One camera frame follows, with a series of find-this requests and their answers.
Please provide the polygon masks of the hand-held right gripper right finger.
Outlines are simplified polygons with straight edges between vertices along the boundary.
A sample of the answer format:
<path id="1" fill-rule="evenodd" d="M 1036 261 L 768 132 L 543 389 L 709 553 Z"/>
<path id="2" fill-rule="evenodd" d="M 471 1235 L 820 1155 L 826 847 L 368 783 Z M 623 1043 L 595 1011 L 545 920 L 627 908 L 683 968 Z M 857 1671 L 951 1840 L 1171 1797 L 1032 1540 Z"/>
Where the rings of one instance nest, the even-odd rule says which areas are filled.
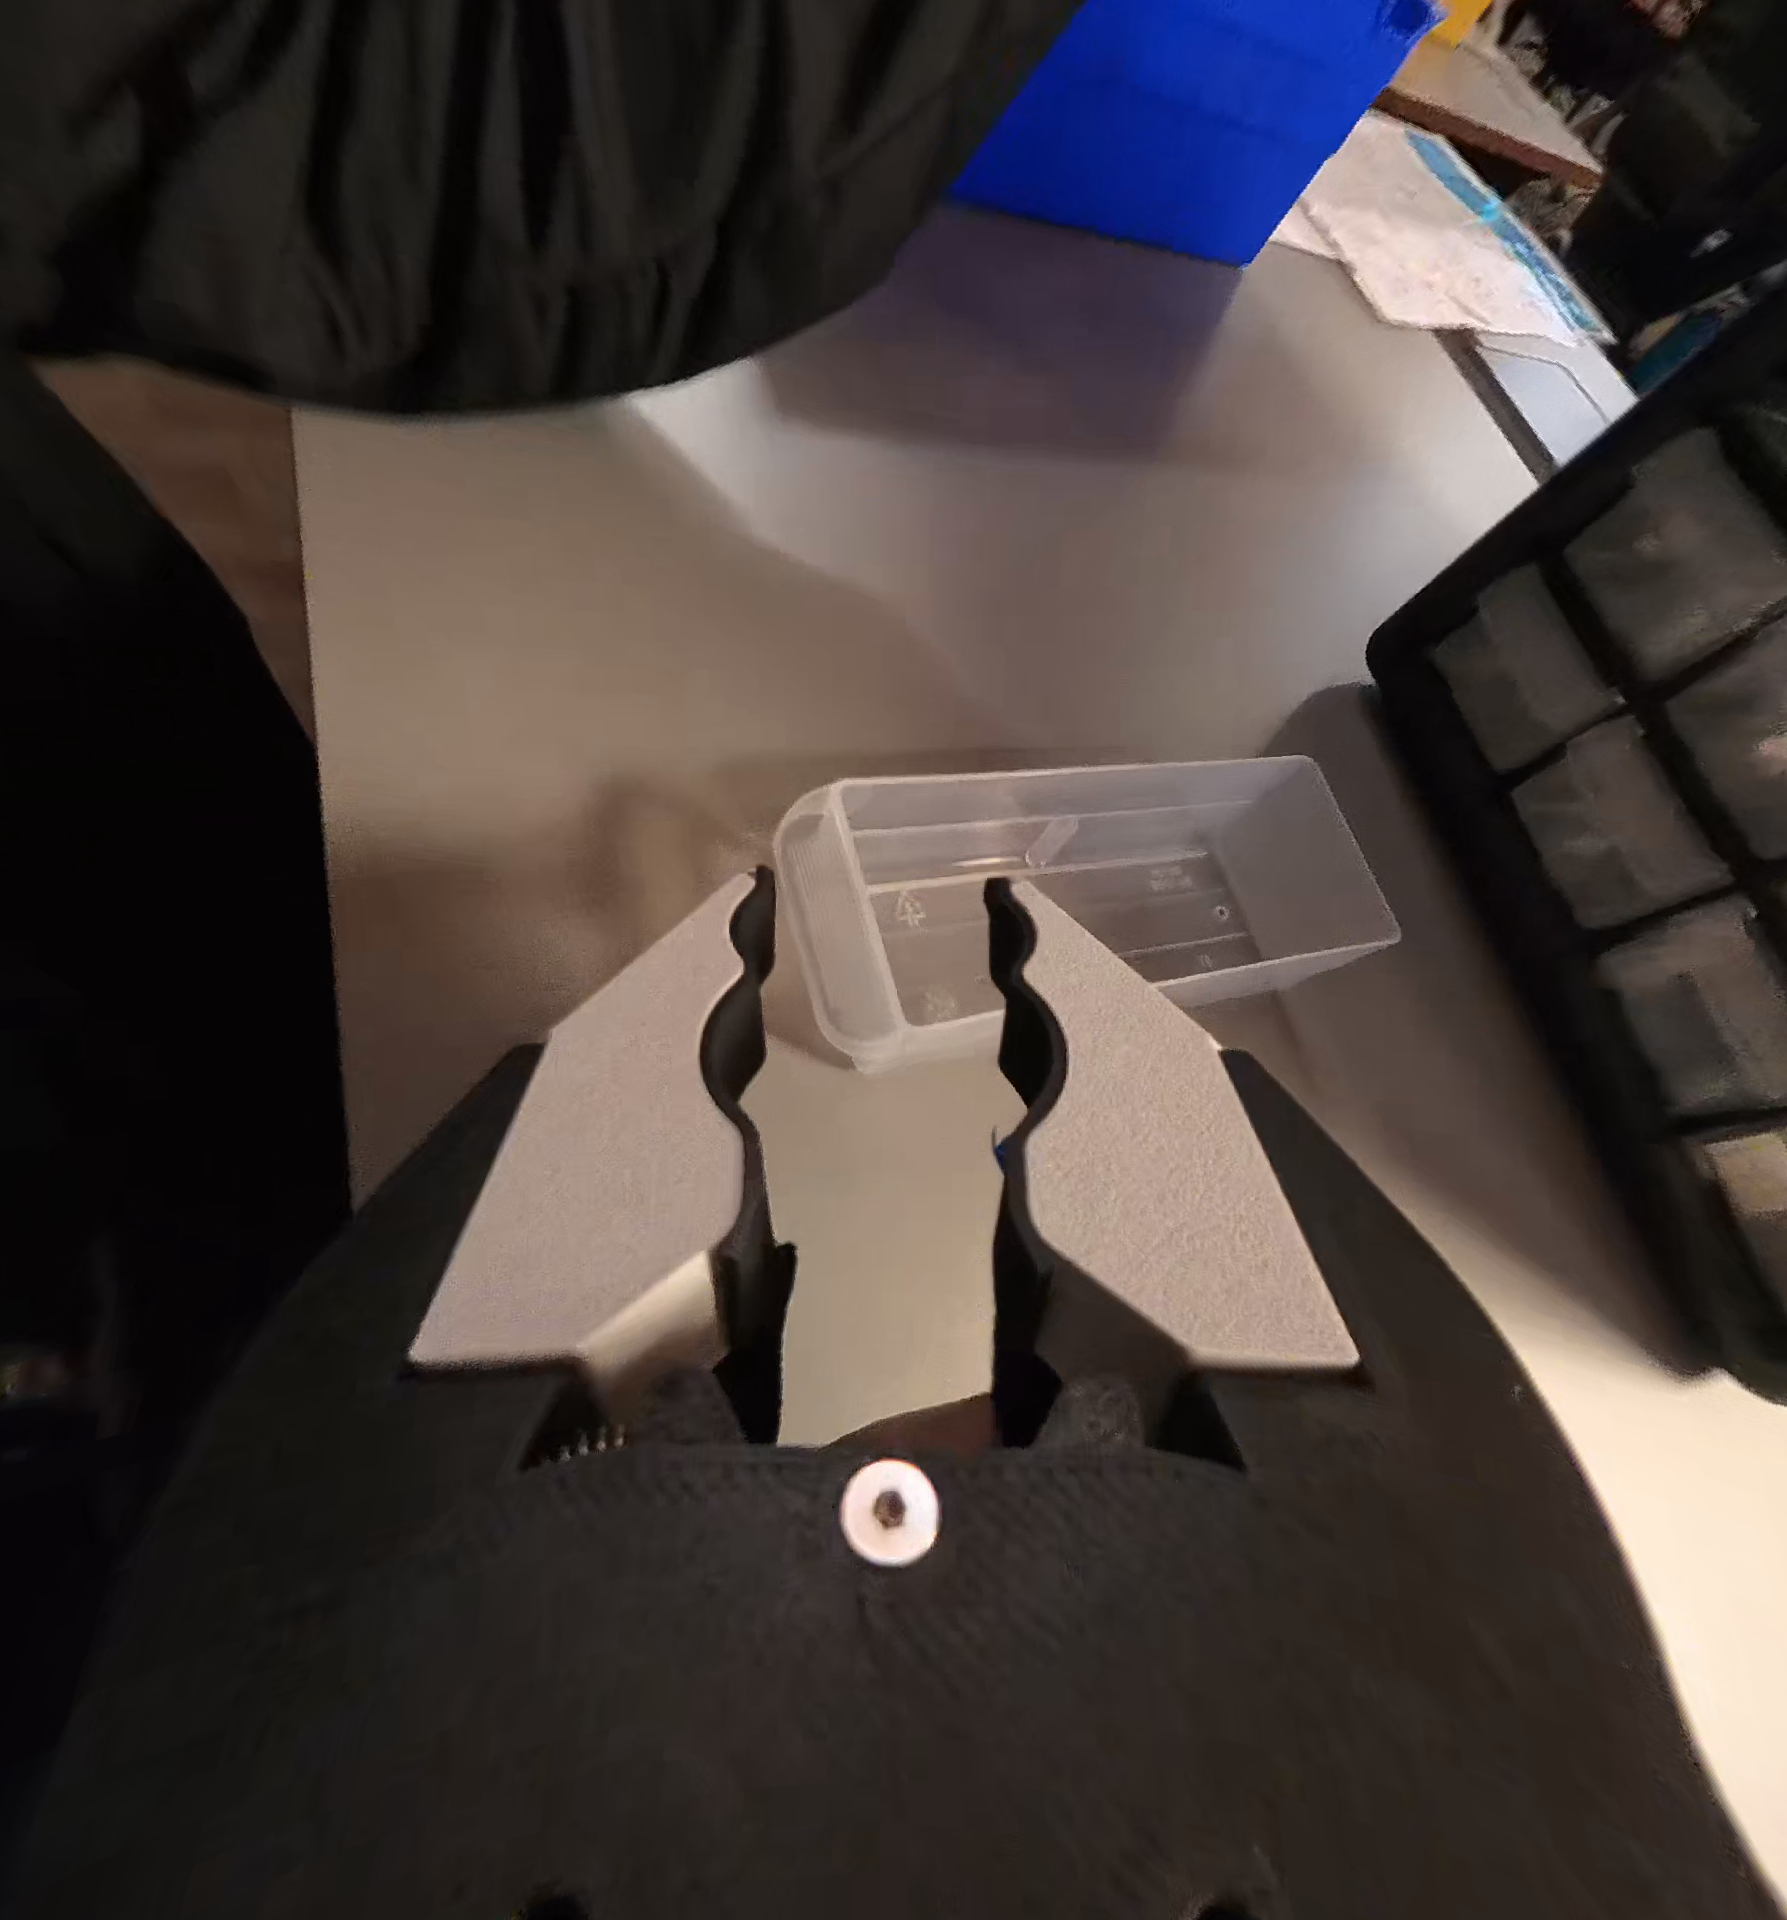
<path id="1" fill-rule="evenodd" d="M 1235 1454 L 1212 1382 L 1352 1380 L 1358 1344 L 1219 1043 L 1028 880 L 989 880 L 1001 1143 L 989 1401 L 1004 1449 L 1083 1427 Z"/>

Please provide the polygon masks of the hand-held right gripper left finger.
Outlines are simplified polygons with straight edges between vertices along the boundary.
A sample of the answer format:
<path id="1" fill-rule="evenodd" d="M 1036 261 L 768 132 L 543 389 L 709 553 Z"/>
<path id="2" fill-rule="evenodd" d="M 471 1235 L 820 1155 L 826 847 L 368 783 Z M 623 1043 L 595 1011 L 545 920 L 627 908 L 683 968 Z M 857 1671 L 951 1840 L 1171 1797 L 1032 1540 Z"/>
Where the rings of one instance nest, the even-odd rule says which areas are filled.
<path id="1" fill-rule="evenodd" d="M 778 887 L 719 886 L 543 1041 L 407 1344 L 415 1378 L 556 1375 L 629 1428 L 702 1375 L 741 1441 L 783 1405 L 794 1247 L 760 1128 Z"/>

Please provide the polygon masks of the clear plastic drawer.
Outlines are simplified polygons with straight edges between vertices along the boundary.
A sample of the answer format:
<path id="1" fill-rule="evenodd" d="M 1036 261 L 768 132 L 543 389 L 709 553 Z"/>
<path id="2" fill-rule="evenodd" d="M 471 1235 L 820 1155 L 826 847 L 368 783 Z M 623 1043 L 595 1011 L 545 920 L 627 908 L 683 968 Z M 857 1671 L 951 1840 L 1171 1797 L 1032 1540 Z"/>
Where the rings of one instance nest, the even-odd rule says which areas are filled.
<path id="1" fill-rule="evenodd" d="M 989 880 L 1036 887 L 1186 1011 L 1401 939 L 1313 757 L 852 776 L 794 801 L 772 854 L 811 1020 L 857 1072 L 997 1044 Z"/>

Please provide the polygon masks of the black drawer cabinet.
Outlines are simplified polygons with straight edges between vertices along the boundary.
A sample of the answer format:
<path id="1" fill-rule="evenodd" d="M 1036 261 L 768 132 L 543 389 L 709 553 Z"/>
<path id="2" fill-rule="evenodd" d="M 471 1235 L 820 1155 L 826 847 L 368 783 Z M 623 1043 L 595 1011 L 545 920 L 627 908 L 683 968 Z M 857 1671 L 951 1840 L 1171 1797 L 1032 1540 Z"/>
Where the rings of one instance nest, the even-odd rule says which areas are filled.
<path id="1" fill-rule="evenodd" d="M 1363 661 L 1696 1359 L 1787 1405 L 1787 280 Z"/>

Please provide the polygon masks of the white paper sheets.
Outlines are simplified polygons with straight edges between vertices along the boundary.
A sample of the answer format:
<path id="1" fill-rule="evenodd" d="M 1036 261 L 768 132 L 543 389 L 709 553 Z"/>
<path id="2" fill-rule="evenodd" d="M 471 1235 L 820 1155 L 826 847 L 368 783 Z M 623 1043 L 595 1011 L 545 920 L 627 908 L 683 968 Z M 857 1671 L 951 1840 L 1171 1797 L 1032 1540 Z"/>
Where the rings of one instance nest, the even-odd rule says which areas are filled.
<path id="1" fill-rule="evenodd" d="M 1271 241 L 1336 263 L 1391 327 L 1614 343 L 1561 258 L 1445 137 L 1375 110 L 1323 162 Z"/>

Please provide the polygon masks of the blue plastic bin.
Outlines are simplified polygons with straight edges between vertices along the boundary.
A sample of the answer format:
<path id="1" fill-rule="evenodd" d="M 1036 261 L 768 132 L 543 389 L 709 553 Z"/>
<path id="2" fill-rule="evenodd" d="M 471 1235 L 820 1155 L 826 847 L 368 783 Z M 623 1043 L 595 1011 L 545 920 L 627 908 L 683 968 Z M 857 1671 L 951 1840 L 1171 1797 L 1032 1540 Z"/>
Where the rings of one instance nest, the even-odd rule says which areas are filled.
<path id="1" fill-rule="evenodd" d="M 1246 269 L 1401 72 L 1433 3 L 1088 3 L 951 199 Z"/>

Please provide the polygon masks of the wooden board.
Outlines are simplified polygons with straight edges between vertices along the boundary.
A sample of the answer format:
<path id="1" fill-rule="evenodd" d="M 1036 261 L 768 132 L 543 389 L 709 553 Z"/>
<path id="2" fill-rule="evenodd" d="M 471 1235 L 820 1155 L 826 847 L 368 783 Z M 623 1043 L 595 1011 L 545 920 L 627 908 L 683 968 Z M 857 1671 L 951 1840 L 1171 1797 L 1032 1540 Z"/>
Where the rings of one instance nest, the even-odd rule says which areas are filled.
<path id="1" fill-rule="evenodd" d="M 1422 39 L 1373 98 L 1373 110 L 1535 178 L 1594 193 L 1603 164 L 1547 102 L 1474 39 Z"/>

